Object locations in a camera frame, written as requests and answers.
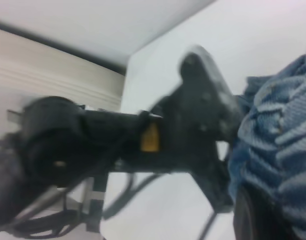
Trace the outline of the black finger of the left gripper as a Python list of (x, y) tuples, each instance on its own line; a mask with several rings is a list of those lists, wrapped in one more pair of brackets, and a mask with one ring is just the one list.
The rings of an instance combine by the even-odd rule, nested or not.
[(243, 114), (210, 53), (200, 45), (193, 46), (184, 56), (179, 73), (181, 109), (188, 122), (220, 141), (232, 141)]
[(228, 191), (230, 177), (225, 162), (216, 161), (198, 166), (190, 174), (214, 212), (229, 213), (233, 209)]

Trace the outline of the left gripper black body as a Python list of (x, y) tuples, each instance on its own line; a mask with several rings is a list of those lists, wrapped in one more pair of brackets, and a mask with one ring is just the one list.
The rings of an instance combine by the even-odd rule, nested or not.
[(150, 112), (124, 113), (140, 129), (123, 146), (117, 172), (224, 173), (216, 142), (223, 106), (212, 85), (179, 86)]

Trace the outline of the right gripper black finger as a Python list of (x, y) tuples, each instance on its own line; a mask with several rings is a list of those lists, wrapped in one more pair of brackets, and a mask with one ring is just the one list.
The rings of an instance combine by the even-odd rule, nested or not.
[(249, 185), (239, 187), (233, 227), (237, 240), (273, 240), (275, 217), (264, 198)]

